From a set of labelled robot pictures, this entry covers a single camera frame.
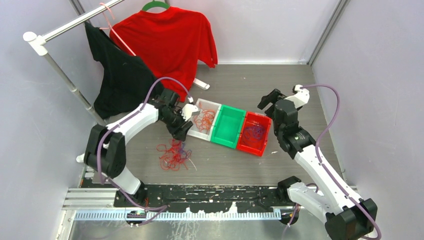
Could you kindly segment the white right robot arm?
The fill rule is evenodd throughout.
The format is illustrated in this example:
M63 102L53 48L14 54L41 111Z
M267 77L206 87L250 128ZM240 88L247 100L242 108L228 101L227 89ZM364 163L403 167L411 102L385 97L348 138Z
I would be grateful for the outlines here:
M321 191L314 192L298 177L291 176L277 184L277 198L286 206L303 206L324 224L332 240L368 240L373 231L379 240L376 203L371 198L363 199L337 174L319 142L300 126L298 113L309 99L309 91L296 85L293 95L286 96L274 89L257 106L272 119L280 148L309 174Z

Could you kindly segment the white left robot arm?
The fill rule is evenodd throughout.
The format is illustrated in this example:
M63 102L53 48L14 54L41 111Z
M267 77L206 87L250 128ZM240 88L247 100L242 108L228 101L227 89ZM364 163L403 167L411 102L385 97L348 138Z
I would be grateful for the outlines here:
M165 89L160 96L149 98L125 117L106 126L95 125L88 138L85 153L77 157L104 177L110 178L126 193L126 200L141 206L146 200L145 185L127 167L126 145L143 129L158 121L166 125L175 140L184 142L193 126L192 116L199 107L192 97L184 107L178 106L179 95Z

